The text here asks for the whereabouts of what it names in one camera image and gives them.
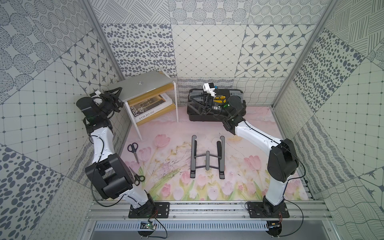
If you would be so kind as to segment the silver grey laptop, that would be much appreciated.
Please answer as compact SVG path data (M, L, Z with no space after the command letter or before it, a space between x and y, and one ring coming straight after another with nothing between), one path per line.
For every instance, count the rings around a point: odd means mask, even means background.
M172 88L174 87L173 81L169 76L152 71L114 84L109 84L107 89L113 90L116 88L122 88L119 96L120 100L129 101L168 85L171 85Z

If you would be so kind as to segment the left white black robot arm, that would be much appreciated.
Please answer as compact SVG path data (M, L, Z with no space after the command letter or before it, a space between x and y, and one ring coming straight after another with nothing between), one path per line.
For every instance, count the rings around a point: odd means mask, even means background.
M92 163L85 168L85 173L92 184L93 194L99 193L104 200L124 200L137 217L151 218L157 208L151 195L140 186L145 177L128 167L113 146L110 119L124 105L120 100L122 90L118 87L103 93L96 91L76 102L85 116L83 123L94 147Z

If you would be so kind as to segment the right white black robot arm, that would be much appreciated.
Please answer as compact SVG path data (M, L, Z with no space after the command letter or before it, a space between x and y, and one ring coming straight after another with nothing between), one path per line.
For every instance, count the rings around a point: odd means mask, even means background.
M211 114L218 117L228 132L249 141L269 157L267 171L270 174L270 184L263 198L263 206L257 207L257 210L262 210L266 216L271 217L284 209L288 182L293 179L300 164L293 142L267 135L247 122L244 119L246 102L239 96L226 96L224 100L216 100L215 93L203 93L191 96L188 107L200 116Z

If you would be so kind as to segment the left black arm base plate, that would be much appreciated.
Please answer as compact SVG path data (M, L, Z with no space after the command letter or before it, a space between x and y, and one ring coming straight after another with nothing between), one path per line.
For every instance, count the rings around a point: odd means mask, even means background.
M145 204L142 207L134 209L130 208L128 215L129 219L167 219L169 217L170 203L169 202L154 202Z

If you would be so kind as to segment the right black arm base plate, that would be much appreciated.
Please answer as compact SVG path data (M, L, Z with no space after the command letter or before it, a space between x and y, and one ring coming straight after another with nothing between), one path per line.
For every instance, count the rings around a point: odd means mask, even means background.
M269 202L246 202L245 208L252 219L286 219L290 217L286 203L274 206Z

